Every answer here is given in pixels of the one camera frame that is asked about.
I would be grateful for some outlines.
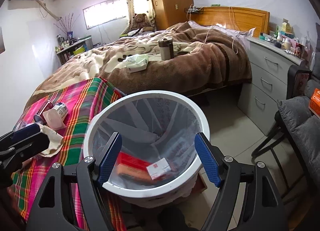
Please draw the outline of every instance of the white trash bin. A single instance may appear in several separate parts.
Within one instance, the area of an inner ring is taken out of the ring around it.
[[[118,176],[114,167],[103,184],[105,189],[146,208],[190,195],[201,169],[195,135],[203,132],[210,139],[208,121],[198,105],[161,90],[123,97],[92,119],[84,139],[84,157],[105,145],[113,132],[122,136],[122,152],[149,163],[165,158],[175,170],[168,179],[146,184]]]

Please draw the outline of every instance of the drawer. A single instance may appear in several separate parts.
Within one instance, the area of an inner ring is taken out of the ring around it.
[[[257,65],[251,63],[252,84],[265,92],[273,100],[285,100],[287,85]]]
[[[249,60],[287,84],[288,70],[293,62],[255,43],[250,43]]]
[[[275,123],[276,102],[253,84],[243,84],[238,107],[267,135]]]

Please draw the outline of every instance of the pillow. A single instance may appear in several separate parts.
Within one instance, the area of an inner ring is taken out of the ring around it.
[[[223,27],[218,26],[218,25],[212,25],[212,26],[207,26],[206,27],[206,26],[201,26],[201,25],[197,24],[195,21],[189,21],[188,23],[191,26],[191,28],[193,28],[193,29],[216,29],[218,31],[221,31],[221,32],[225,33],[226,35],[230,36],[233,39],[235,39],[241,33],[241,31],[235,31],[235,30],[231,30],[231,29],[226,29],[226,28],[223,28]],[[255,30],[255,28],[252,28],[245,35],[243,35],[243,33],[242,33],[238,37],[238,40],[239,40],[240,44],[244,47],[244,49],[245,49],[245,51],[247,53],[249,52],[249,47],[250,47],[250,42],[247,41],[247,38],[248,37],[253,37],[254,30]]]

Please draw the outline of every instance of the desk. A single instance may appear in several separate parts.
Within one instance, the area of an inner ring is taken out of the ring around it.
[[[73,52],[84,43],[87,45],[88,50],[93,48],[92,37],[88,37],[86,39],[77,41],[76,43],[72,44],[68,48],[63,49],[62,51],[59,51],[57,55],[59,57],[61,65],[65,64],[69,60],[68,57],[72,56]]]
[[[252,83],[243,84],[238,107],[267,136],[272,129],[277,102],[287,95],[288,70],[304,61],[258,38],[250,41],[249,61]]]

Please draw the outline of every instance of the bottle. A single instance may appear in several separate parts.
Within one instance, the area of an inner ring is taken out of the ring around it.
[[[290,50],[291,48],[291,41],[290,39],[285,39],[285,42],[284,42],[284,48],[287,49],[287,50]]]
[[[277,41],[282,42],[282,35],[280,32],[278,32]]]

